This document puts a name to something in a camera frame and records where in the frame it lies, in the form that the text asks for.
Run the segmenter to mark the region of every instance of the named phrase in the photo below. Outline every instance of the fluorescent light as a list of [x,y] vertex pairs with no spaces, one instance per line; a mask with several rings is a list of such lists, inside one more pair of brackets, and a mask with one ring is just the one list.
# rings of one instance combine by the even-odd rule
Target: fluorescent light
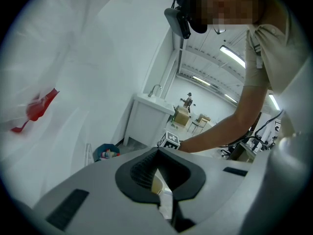
[[280,111],[279,106],[274,98],[273,94],[269,94],[270,99],[272,100],[273,104],[275,105],[276,110]]
[[221,46],[220,51],[224,52],[226,55],[230,56],[232,59],[234,59],[239,64],[241,64],[244,68],[246,68],[246,63],[244,62],[244,60],[242,60],[242,58],[240,56],[238,56],[232,50],[227,48],[225,45]]
[[193,76],[192,78],[193,78],[193,79],[196,79],[196,80],[198,80],[199,82],[202,82],[202,83],[204,83],[204,84],[206,84],[206,85],[210,85],[209,83],[203,81],[202,79],[200,79],[200,78],[198,78],[198,77],[196,77],[196,76]]
[[235,103],[237,103],[237,101],[232,99],[229,95],[227,95],[227,94],[224,94],[224,95],[227,96],[229,99],[233,100]]

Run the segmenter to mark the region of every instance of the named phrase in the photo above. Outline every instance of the hand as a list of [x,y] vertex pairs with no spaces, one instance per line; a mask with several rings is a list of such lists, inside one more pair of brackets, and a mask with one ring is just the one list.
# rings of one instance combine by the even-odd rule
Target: hand
[[190,153],[189,148],[188,148],[188,142],[187,142],[187,141],[182,141],[182,142],[180,142],[179,151],[184,151],[184,152]]

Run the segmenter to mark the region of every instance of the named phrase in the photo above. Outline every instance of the white cabinet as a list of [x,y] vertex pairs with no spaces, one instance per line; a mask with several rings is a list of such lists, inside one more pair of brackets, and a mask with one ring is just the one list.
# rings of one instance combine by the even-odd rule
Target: white cabinet
[[174,113],[174,107],[164,99],[147,94],[135,95],[124,145],[132,138],[147,146],[155,146],[164,134],[168,118]]

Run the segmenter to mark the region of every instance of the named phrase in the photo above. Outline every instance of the cardboard box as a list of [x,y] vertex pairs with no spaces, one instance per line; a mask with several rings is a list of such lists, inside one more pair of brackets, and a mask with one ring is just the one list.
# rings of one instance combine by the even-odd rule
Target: cardboard box
[[186,124],[189,121],[189,119],[190,119],[190,117],[189,117],[189,114],[188,114],[188,110],[184,109],[184,108],[178,108],[178,110],[176,112],[176,116],[175,116],[174,122],[186,126]]

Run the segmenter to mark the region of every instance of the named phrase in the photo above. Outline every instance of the head-mounted camera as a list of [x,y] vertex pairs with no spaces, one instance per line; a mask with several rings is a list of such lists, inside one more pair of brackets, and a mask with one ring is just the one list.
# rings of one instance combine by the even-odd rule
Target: head-mounted camera
[[174,33],[188,39],[190,37],[191,28],[197,33],[205,33],[207,25],[201,24],[200,20],[196,19],[197,0],[174,0],[172,7],[164,11],[167,21]]

